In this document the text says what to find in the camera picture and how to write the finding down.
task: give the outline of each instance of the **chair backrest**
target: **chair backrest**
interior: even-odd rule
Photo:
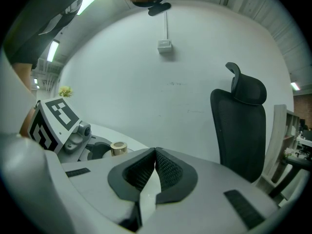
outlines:
[[[225,66],[235,74],[231,92],[215,89],[210,96],[220,163],[254,182],[264,165],[266,116],[262,104],[267,91],[261,81],[243,75],[235,63]]]

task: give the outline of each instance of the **white wall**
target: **white wall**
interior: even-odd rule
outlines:
[[[33,89],[33,90],[31,91],[31,93],[33,94],[33,96],[34,96],[35,98],[37,98],[37,90]]]
[[[219,162],[210,93],[229,91],[235,62],[268,91],[267,145],[273,105],[293,110],[290,78],[277,45],[256,22],[226,8],[175,1],[168,11],[174,54],[161,56],[163,14],[125,17],[90,39],[69,60],[59,85],[71,86],[73,106],[90,123]]]
[[[50,98],[50,93],[43,90],[43,89],[38,89],[37,90],[37,95],[36,95],[36,100],[45,100]]]
[[[59,96],[59,79],[54,82],[54,85],[50,91],[50,98]]]

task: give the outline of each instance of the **tape roll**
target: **tape roll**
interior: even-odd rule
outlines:
[[[127,143],[121,141],[112,143],[111,152],[112,156],[126,154],[128,152]]]

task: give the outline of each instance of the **black strip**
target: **black strip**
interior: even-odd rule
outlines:
[[[78,170],[73,170],[73,171],[66,172],[66,175],[68,177],[75,177],[75,176],[86,174],[86,173],[89,173],[89,172],[90,172],[90,170],[88,168],[81,168],[81,169],[78,169]]]
[[[261,224],[265,219],[237,190],[225,192],[224,195],[234,207],[237,214],[243,220],[248,229]]]

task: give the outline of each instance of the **ceiling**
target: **ceiling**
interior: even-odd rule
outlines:
[[[301,88],[301,91],[294,92],[294,95],[312,93],[312,57],[309,47],[295,21],[278,0],[201,1],[226,6],[264,26],[271,33],[284,57],[291,81],[295,81]],[[38,76],[41,72],[43,88],[49,90],[64,64],[98,31],[99,27],[111,24],[123,13],[139,9],[127,0],[95,0],[56,36],[60,44],[53,65],[45,61],[48,46],[39,60],[38,68],[33,71],[33,76]]]

